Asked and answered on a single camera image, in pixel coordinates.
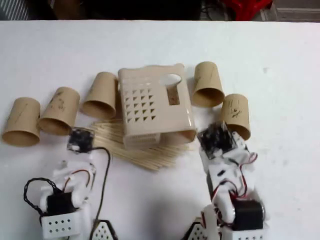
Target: wire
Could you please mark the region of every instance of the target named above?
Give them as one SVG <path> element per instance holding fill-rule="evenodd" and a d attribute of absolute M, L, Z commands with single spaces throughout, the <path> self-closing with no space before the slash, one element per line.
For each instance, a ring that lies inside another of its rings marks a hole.
<path fill-rule="evenodd" d="M 92 239 L 92 236 L 94 234 L 95 226 L 97 224 L 97 221 L 98 221 L 98 218 L 99 218 L 99 215 L 100 215 L 100 211 L 101 211 L 101 208 L 102 208 L 102 204 L 103 204 L 103 201 L 104 201 L 105 186 L 106 186 L 107 176 L 108 176 L 110 162 L 111 162 L 111 154 L 110 154 L 108 149 L 106 149 L 105 147 L 102 147 L 102 146 L 98 146 L 98 147 L 92 148 L 92 151 L 93 150 L 105 150 L 106 154 L 108 155 L 108 163 L 107 163 L 105 174 L 104 174 L 99 208 L 98 208 L 98 211 L 96 213 L 96 216 L 95 216 L 95 219 L 94 219 L 94 222 L 93 222 L 93 226 L 92 226 L 92 229 L 91 229 L 91 233 L 90 233 L 90 240 Z"/>
<path fill-rule="evenodd" d="M 244 173 L 242 171 L 242 167 L 244 165 L 248 165 L 248 164 L 252 164 L 254 163 L 258 158 L 258 154 L 256 152 L 252 152 L 250 153 L 249 155 L 249 161 L 248 162 L 245 162 L 245 163 L 242 163 L 240 166 L 239 166 L 239 169 L 240 169 L 240 172 L 241 172 L 241 178 L 242 178 L 242 182 L 243 182 L 243 185 L 244 185 L 244 192 L 242 195 L 238 196 L 237 198 L 239 199 L 243 199 L 246 197 L 247 195 L 247 191 L 248 191 L 248 185 L 247 185 L 247 181 L 246 181 L 246 178 L 244 176 Z"/>
<path fill-rule="evenodd" d="M 88 181 L 86 182 L 86 187 L 88 187 L 89 183 L 90 183 L 90 172 L 86 169 L 79 169 L 77 171 L 74 171 L 72 174 L 76 174 L 76 173 L 80 173 L 80 172 L 86 172 L 88 174 Z M 65 192 L 66 190 L 66 186 L 67 186 L 67 183 L 70 181 L 70 177 L 68 177 L 67 181 L 65 181 L 65 184 L 64 184 L 64 187 L 63 187 L 63 192 Z"/>
<path fill-rule="evenodd" d="M 24 191 L 23 191 L 23 200 L 28 204 L 30 205 L 34 210 L 36 210 L 39 215 L 40 215 L 40 224 L 41 224 L 41 217 L 44 216 L 44 213 L 42 212 L 42 210 L 40 209 L 40 207 L 38 205 L 34 205 L 31 201 L 29 201 L 28 199 L 28 196 L 27 196 L 27 192 L 28 192 L 28 187 L 29 187 L 29 184 L 34 182 L 34 181 L 43 181 L 43 182 L 47 182 L 53 189 L 53 194 L 59 194 L 59 193 L 62 193 L 63 191 L 60 190 L 57 185 L 51 181 L 50 179 L 48 178 L 44 178 L 44 177 L 34 177 L 30 180 L 28 180 L 24 186 Z"/>

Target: black wire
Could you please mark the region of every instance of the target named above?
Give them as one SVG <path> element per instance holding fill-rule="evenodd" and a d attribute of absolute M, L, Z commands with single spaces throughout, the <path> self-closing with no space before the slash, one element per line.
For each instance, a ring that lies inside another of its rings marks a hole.
<path fill-rule="evenodd" d="M 106 151 L 106 154 L 108 155 L 108 164 L 106 166 L 106 170 L 105 170 L 105 174 L 104 174 L 104 179 L 103 179 L 103 184 L 102 184 L 102 191 L 101 191 L 101 199 L 100 199 L 98 212 L 96 213 L 96 216 L 95 216 L 95 219 L 94 219 L 94 222 L 93 222 L 93 226 L 92 226 L 92 229 L 91 229 L 91 233 L 90 233 L 90 240 L 92 239 L 92 236 L 94 234 L 95 226 L 97 224 L 97 221 L 98 221 L 98 218 L 99 218 L 99 215 L 100 215 L 100 211 L 101 211 L 101 208 L 102 208 L 102 204 L 103 204 L 103 201 L 104 201 L 105 186 L 106 186 L 106 181 L 107 181 L 107 176 L 108 176 L 109 167 L 110 167 L 110 161 L 111 161 L 111 154 L 110 154 L 109 150 L 106 149 L 105 147 L 97 146 L 97 147 L 92 148 L 92 151 L 93 150 L 99 150 L 99 149 Z"/>
<path fill-rule="evenodd" d="M 62 193 L 62 190 L 60 190 L 53 181 L 51 181 L 48 178 L 44 178 L 44 177 L 34 177 L 26 182 L 26 184 L 24 186 L 24 191 L 23 191 L 23 200 L 40 214 L 40 219 L 41 219 L 41 217 L 44 215 L 44 213 L 42 212 L 42 210 L 40 209 L 40 207 L 38 205 L 34 205 L 31 201 L 29 201 L 29 199 L 27 197 L 29 184 L 34 181 L 47 182 L 52 187 L 54 194 Z"/>

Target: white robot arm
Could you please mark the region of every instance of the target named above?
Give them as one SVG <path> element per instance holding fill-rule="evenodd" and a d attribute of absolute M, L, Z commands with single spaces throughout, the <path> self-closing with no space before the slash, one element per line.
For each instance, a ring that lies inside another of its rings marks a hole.
<path fill-rule="evenodd" d="M 267 213 L 255 187 L 252 165 L 258 155 L 250 153 L 242 137 L 237 132 L 231 133 L 224 122 L 209 126 L 198 134 L 198 139 L 212 201 L 198 221 L 204 237 L 210 240 L 266 239 Z M 191 232 L 188 231 L 184 240 L 199 239 Z"/>
<path fill-rule="evenodd" d="M 94 132 L 74 128 L 68 141 L 66 158 L 53 171 L 52 178 L 33 178 L 25 187 L 24 200 L 40 213 L 43 239 L 118 239 L 109 221 L 93 221 L 90 194 L 97 171 L 93 164 L 93 139 Z M 33 205 L 27 197 L 28 185 L 32 181 L 49 183 L 41 187 L 39 207 Z"/>

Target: table surface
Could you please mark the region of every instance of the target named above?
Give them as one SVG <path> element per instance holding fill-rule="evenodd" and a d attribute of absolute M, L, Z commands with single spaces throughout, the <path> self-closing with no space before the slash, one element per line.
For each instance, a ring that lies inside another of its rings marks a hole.
<path fill-rule="evenodd" d="M 320 234 L 319 76 L 320 24 L 183 21 L 0 22 L 0 124 L 18 97 L 33 97 L 42 111 L 58 87 L 81 100 L 95 75 L 120 68 L 183 63 L 192 86 L 195 66 L 218 65 L 226 94 L 247 96 L 251 138 L 258 152 L 256 185 L 270 214 L 269 239 L 317 239 Z M 193 107 L 196 126 L 213 122 L 219 107 Z M 80 112 L 76 125 L 94 119 Z M 41 239 L 38 214 L 23 201 L 26 181 L 50 177 L 62 160 L 66 137 L 41 133 L 38 145 L 0 143 L 0 237 Z M 98 208 L 105 154 L 93 189 Z M 38 202 L 39 185 L 29 188 Z M 210 203 L 198 150 L 176 166 L 149 172 L 114 158 L 101 219 L 111 220 L 120 240 L 179 240 Z"/>

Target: paper cup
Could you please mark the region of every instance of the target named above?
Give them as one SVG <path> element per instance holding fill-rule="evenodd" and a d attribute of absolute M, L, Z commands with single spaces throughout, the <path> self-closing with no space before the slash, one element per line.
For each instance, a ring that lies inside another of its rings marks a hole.
<path fill-rule="evenodd" d="M 4 128 L 2 139 L 17 147 L 35 145 L 40 140 L 38 119 L 40 103 L 30 97 L 20 97 L 14 101 Z"/>
<path fill-rule="evenodd" d="M 116 115 L 118 80 L 110 72 L 99 72 L 82 105 L 82 111 L 98 119 L 111 119 Z"/>
<path fill-rule="evenodd" d="M 225 94 L 216 64 L 210 61 L 199 63 L 195 67 L 194 81 L 192 104 L 200 107 L 215 107 L 223 102 Z"/>
<path fill-rule="evenodd" d="M 75 124 L 80 96 L 70 87 L 59 87 L 39 120 L 40 128 L 49 134 L 65 136 Z"/>
<path fill-rule="evenodd" d="M 226 96 L 222 104 L 221 120 L 225 121 L 231 131 L 236 131 L 244 140 L 248 140 L 251 136 L 248 99 L 241 94 Z"/>

